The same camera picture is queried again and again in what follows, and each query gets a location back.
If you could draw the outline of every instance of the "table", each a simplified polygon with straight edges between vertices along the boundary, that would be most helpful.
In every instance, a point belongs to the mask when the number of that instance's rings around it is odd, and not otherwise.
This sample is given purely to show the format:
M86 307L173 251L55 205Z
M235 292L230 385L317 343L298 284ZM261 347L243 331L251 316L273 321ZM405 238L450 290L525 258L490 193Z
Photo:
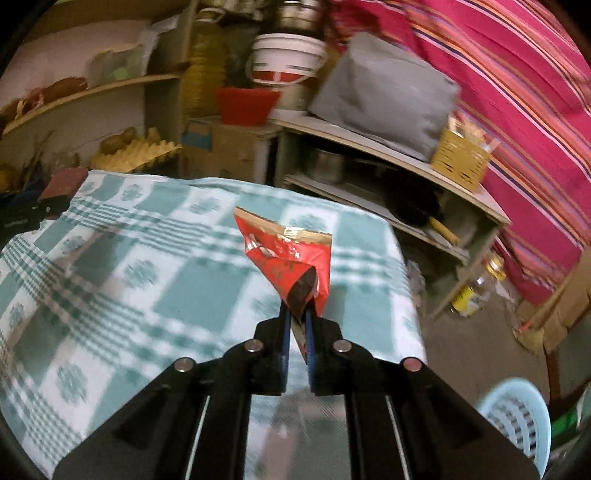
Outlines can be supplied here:
M236 180L92 171L58 220L0 257L0 408L49 477L176 358L221 356L280 300L243 253L238 205L333 234L323 316L375 356L425 359L397 240L371 213ZM345 409L291 342L288 390L254 397L246 478L345 478Z

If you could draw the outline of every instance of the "light blue plastic basket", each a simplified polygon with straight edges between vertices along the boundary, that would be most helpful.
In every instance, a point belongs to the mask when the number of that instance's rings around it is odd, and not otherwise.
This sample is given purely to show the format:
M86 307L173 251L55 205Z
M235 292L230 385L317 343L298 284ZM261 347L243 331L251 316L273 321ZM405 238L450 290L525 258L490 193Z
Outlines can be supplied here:
M476 409L535 463L542 478L551 436L550 415L538 389L522 378L509 378L488 392Z

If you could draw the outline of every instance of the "wall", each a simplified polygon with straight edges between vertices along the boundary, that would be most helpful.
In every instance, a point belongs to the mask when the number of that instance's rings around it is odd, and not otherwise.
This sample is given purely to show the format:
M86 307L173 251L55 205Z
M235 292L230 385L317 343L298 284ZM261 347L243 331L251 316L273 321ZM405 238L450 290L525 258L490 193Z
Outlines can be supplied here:
M101 22L57 32L22 45L0 78L0 106L31 89L69 76L86 76L86 65L105 48L135 43L148 21ZM130 87L51 111L0 141L0 163L27 164L35 138L55 130L43 161L54 152L77 151L87 164L103 138L129 126L144 130L144 88Z

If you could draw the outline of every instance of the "red basket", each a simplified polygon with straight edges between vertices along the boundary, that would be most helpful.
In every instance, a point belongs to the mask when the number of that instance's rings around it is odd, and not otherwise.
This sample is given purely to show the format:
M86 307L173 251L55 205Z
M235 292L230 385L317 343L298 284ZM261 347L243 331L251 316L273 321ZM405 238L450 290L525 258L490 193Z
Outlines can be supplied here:
M258 127L263 125L281 92L264 88L224 87L216 91L222 123Z

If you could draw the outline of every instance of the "gray pillow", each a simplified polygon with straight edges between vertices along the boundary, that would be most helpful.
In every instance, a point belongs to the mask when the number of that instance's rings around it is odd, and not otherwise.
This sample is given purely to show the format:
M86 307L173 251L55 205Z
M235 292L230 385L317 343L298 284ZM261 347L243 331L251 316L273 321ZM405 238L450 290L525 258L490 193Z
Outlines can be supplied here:
M428 162L459 90L456 82L412 53L358 33L309 110Z

